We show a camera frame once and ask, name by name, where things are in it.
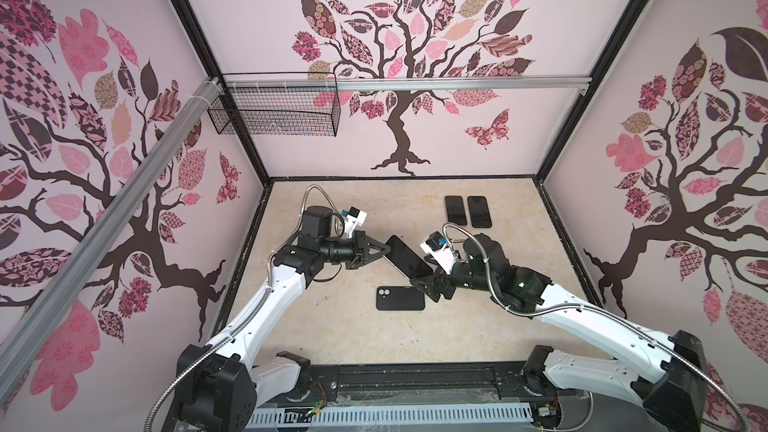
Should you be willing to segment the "silver-edged black phone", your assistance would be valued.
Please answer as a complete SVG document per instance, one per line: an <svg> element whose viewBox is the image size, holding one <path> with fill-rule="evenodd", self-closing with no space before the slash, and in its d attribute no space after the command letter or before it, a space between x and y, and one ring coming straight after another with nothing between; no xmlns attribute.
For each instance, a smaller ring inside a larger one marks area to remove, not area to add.
<svg viewBox="0 0 768 432"><path fill-rule="evenodd" d="M400 237L390 236L386 245L389 247L389 252L385 255L385 259L409 281L425 279L434 273L434 269Z"/></svg>

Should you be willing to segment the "small black phone case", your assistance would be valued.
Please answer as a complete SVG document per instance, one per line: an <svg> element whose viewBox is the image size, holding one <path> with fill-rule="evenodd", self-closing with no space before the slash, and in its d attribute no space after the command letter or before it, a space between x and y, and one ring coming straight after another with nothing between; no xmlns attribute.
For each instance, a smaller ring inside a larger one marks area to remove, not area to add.
<svg viewBox="0 0 768 432"><path fill-rule="evenodd" d="M380 286L377 288L375 307L378 311L416 312L425 309L425 295L414 287Z"/></svg>

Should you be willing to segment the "purple phone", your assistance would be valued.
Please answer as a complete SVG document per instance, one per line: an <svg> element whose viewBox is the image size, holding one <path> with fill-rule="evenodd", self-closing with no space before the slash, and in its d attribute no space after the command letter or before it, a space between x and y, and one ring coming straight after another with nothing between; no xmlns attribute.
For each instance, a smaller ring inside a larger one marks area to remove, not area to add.
<svg viewBox="0 0 768 432"><path fill-rule="evenodd" d="M444 198L447 221L459 226L468 224L464 199L461 196L449 195Z"/></svg>

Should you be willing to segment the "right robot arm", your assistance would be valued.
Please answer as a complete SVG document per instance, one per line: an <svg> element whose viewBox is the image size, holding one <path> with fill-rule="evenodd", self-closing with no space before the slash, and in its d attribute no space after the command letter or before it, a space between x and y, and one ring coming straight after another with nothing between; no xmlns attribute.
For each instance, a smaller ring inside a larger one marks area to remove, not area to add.
<svg viewBox="0 0 768 432"><path fill-rule="evenodd" d="M597 307L548 276L511 264L485 234L464 240L457 252L434 232L421 248L437 266L421 286L433 299L450 298L458 288L484 291L507 313L555 326L607 353L594 359L536 346L522 370L530 393L594 392L642 408L671 431L701 429L708 367L696 336L683 330L669 335Z"/></svg>

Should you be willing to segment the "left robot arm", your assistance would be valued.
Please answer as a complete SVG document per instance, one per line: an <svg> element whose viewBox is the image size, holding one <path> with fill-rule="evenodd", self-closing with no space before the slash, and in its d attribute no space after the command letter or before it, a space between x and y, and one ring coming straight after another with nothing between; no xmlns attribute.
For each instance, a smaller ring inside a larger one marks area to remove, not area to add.
<svg viewBox="0 0 768 432"><path fill-rule="evenodd" d="M296 388L307 359L287 353L257 365L258 353L325 265L355 270L388 253L363 231L365 218L357 208L302 212L297 230L269 259L265 284L217 335L179 357L173 419L203 431L242 431L256 408Z"/></svg>

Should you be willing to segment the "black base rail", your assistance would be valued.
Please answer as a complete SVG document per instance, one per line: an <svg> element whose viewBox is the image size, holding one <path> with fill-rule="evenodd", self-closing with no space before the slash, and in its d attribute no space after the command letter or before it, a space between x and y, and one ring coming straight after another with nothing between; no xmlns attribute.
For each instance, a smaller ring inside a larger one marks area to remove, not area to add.
<svg viewBox="0 0 768 432"><path fill-rule="evenodd" d="M580 392L604 396L579 389L560 389L547 395L534 395L526 389L522 376L527 360L314 365L307 359L308 366L294 390L271 399L255 410L306 407L320 411L327 406L527 403L534 422L516 425L551 427L562 423L566 398Z"/></svg>

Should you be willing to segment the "back aluminium rail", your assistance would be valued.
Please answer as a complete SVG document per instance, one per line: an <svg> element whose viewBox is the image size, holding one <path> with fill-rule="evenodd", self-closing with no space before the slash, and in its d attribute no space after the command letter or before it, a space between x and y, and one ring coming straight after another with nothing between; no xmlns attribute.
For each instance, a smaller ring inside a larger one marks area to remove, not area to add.
<svg viewBox="0 0 768 432"><path fill-rule="evenodd" d="M447 78L338 78L310 79L307 73L245 74L224 76L225 83L233 90L246 87L266 90L314 88L338 92L379 91L452 91L452 90L514 90L514 89L577 89L586 90L592 78L579 75L540 75L515 77L447 77Z"/></svg>

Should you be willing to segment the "aluminium rail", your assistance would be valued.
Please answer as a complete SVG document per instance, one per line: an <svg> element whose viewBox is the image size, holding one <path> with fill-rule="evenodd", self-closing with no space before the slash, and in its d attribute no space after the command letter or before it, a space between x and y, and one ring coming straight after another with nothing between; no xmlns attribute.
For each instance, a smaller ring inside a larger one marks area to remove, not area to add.
<svg viewBox="0 0 768 432"><path fill-rule="evenodd" d="M39 350L59 325L85 283L98 268L142 199L157 182L175 151L182 145L194 124L222 92L219 78L204 80L181 110L181 116L166 129L138 170L120 190L69 260L51 279L39 298L23 315L1 345L1 399L15 389Z"/></svg>
<svg viewBox="0 0 768 432"><path fill-rule="evenodd" d="M452 90L514 90L514 89L577 89L586 90L592 78L579 75L540 75L515 77L447 77L447 78L338 78L310 79L307 73L245 74L224 76L225 83L233 90L246 87L266 90L314 88L338 92L379 91L452 91Z"/></svg>

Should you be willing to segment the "left aluminium rail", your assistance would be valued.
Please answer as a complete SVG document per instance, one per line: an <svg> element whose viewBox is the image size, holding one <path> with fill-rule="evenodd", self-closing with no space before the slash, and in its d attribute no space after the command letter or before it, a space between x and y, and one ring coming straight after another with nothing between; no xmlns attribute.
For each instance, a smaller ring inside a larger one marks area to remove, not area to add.
<svg viewBox="0 0 768 432"><path fill-rule="evenodd" d="M39 298L23 315L1 345L1 399L15 389L39 350L59 325L85 283L98 268L142 199L157 182L175 151L182 145L194 124L222 92L219 78L204 80L181 110L181 116L166 129L138 170L120 190L69 260L51 279Z"/></svg>

